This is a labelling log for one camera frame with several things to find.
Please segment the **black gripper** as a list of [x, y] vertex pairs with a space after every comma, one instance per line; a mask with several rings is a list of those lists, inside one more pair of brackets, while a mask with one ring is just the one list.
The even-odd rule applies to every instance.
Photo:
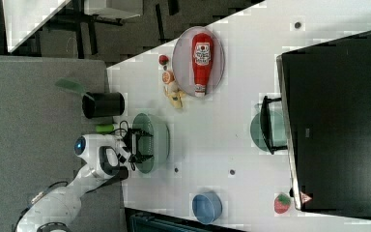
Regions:
[[144, 162], [146, 160], [152, 159], [153, 155], [136, 155], [136, 135], [139, 136], [153, 136], [152, 134], [141, 130], [141, 129], [129, 129], [126, 135], [123, 137], [123, 141], [126, 144], [127, 150], [129, 152], [129, 162]]

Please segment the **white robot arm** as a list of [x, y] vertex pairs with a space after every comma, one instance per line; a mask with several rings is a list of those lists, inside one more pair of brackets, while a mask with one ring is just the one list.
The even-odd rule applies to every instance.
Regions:
[[45, 193], [22, 215], [14, 232], [71, 232], [69, 226], [81, 209], [82, 196], [99, 188], [120, 172], [120, 165], [139, 155], [138, 140], [149, 132], [129, 129], [125, 136], [85, 134], [74, 144], [75, 154], [86, 164], [65, 187]]

